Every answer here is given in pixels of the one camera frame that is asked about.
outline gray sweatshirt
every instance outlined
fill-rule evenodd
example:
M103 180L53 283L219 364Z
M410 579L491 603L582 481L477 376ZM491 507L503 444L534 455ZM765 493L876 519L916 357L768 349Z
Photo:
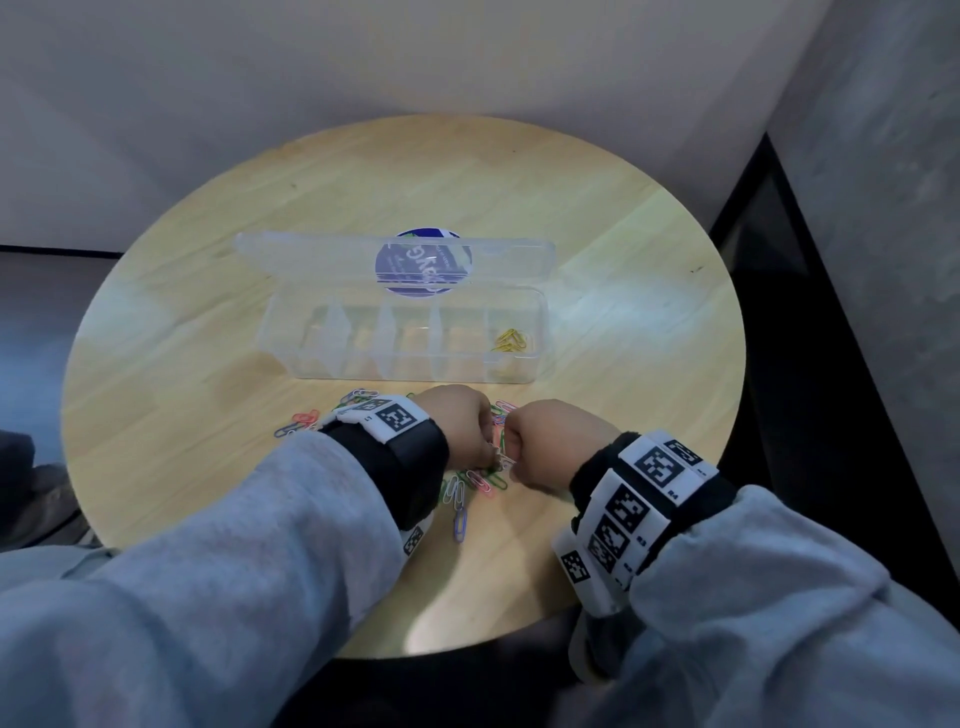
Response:
M352 456L285 438L232 493L92 576L0 594L0 724L268 725L403 563ZM649 629L594 722L960 725L960 652L889 607L890 583L744 488L634 580Z

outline table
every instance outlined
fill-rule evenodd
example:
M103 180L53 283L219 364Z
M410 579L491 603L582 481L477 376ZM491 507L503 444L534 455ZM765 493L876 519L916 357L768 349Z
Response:
M224 495L295 412L329 409L353 386L428 386L288 377L254 348L273 282L232 250L237 232L427 226L557 246L546 286L553 362L531 384L480 386L491 400L561 398L719 458L743 385L743 325L720 256L669 192L602 149L529 124L377 119L211 180L104 281L70 353L62 406L67 466L104 543L129 546ZM442 508L343 656L478 643L574 602L550 548L570 504L518 485L474 498L462 546Z

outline wall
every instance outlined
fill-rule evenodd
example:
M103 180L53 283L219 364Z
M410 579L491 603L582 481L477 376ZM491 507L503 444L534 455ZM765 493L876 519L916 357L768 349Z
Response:
M957 38L956 0L837 3L770 135L960 570Z
M705 224L829 0L4 0L0 243L124 250L264 148L409 111L579 135Z

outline round blue sticker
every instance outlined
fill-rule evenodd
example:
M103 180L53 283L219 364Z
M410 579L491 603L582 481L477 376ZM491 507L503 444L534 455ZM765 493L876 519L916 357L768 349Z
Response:
M415 228L404 231L397 237L460 237L456 232L443 228ZM470 273L473 256L467 245L422 244L412 248L409 245L387 244L376 254L373 269L376 279L381 283L405 283L402 288L388 291L413 299L424 299L446 293L450 287L463 280ZM423 286L411 286L410 283L423 282Z

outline person's right hand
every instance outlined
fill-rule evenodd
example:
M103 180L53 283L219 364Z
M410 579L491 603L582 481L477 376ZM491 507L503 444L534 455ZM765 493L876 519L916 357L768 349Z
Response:
M530 402L507 415L511 477L525 485L568 490L573 476L620 430L596 415L560 400Z

